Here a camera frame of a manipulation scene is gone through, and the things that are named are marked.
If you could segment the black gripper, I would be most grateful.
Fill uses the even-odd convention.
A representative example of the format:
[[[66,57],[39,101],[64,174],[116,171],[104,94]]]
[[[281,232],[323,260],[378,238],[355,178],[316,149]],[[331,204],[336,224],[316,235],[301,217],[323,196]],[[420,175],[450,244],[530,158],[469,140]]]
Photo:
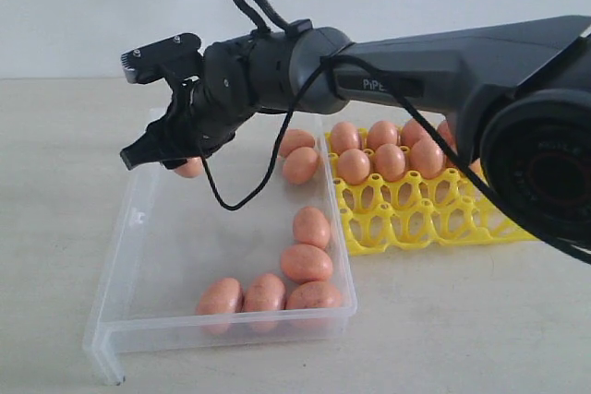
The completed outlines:
[[[186,165],[188,157],[210,157],[234,138],[235,124],[201,84],[179,84],[164,116],[121,149],[120,159],[128,171],[150,163],[172,171]]]

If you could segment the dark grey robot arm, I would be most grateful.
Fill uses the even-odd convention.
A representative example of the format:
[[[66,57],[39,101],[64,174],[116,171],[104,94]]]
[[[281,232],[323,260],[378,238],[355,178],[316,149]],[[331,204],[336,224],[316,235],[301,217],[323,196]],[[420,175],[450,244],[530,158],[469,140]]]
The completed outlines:
[[[590,19],[561,16],[352,42],[291,23],[203,46],[184,33],[123,54],[128,82],[164,80],[171,102],[121,150],[128,169],[208,158],[257,113],[332,114],[350,101],[448,121],[444,147],[500,211],[562,253],[590,259]]]

